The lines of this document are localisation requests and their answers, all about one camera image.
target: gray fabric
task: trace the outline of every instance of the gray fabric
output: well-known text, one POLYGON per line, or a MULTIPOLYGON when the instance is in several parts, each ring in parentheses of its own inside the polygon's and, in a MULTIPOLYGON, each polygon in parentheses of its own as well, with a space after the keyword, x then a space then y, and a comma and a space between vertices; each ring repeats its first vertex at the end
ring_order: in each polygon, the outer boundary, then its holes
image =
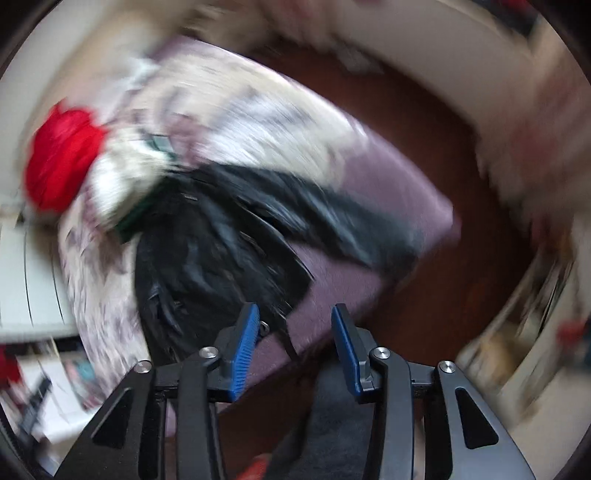
POLYGON ((373 404, 355 403, 340 363, 330 362, 309 417, 277 447, 265 480, 361 480, 373 417, 373 404))

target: pile of clothes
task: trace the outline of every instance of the pile of clothes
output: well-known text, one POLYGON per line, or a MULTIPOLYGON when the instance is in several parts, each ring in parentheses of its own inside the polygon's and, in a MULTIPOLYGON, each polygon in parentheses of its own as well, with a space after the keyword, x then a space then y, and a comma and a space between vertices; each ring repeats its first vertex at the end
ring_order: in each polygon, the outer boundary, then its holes
POLYGON ((83 184, 102 229, 121 242, 141 234, 135 295, 156 364, 211 345, 247 301, 296 358, 285 320, 313 279, 291 241, 394 278, 424 247, 405 222, 293 172, 188 167, 165 136, 107 132, 57 105, 34 138, 27 192, 37 209, 63 213, 83 184))

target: silver bolt head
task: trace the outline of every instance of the silver bolt head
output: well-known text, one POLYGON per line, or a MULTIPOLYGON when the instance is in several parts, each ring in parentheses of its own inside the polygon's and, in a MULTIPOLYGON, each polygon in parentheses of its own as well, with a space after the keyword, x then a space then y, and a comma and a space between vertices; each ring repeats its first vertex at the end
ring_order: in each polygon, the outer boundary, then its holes
POLYGON ((150 370, 152 370, 152 362, 149 360, 142 360, 141 362, 137 362, 134 366, 134 372, 139 374, 146 374, 150 370))
POLYGON ((444 360, 443 362, 439 362, 439 370, 447 374, 452 374, 456 371, 456 364, 449 360, 444 360))
POLYGON ((374 356, 376 358, 381 358, 382 360, 386 360, 387 358, 390 358, 390 350, 388 350, 384 346, 376 347, 372 350, 372 352, 374 353, 374 356))
POLYGON ((199 356, 201 358, 216 358, 219 355, 219 350, 214 346, 204 346, 199 350, 199 356))

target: black cloth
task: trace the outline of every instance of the black cloth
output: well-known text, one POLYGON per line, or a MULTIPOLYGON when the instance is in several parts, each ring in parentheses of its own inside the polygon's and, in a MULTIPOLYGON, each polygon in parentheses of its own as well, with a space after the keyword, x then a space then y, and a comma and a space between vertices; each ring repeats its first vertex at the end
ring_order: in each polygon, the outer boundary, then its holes
POLYGON ((211 345, 246 301, 287 337, 311 281, 288 240, 399 278, 422 244, 404 222, 330 189, 220 164, 167 179, 142 221, 135 293, 151 354, 170 361, 211 345))
POLYGON ((307 419, 277 446, 264 480, 361 480, 374 405, 358 405, 338 361, 325 365, 307 419))

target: blue gripper pad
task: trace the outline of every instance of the blue gripper pad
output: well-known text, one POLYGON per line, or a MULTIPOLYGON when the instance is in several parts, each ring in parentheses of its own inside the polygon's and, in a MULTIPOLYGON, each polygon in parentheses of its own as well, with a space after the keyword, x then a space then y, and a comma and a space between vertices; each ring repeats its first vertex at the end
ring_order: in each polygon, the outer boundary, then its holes
POLYGON ((355 324, 349 317, 349 312, 344 304, 337 304, 333 307, 331 323, 347 389, 355 398, 359 398, 363 393, 359 368, 360 359, 350 336, 350 329, 355 331, 355 324))
POLYGON ((259 332, 259 315, 256 303, 244 305, 236 322, 236 336, 230 341, 233 344, 229 345, 230 357, 224 354, 224 363, 230 371, 228 394, 231 401, 240 397, 246 384, 246 375, 251 366, 252 353, 259 332))

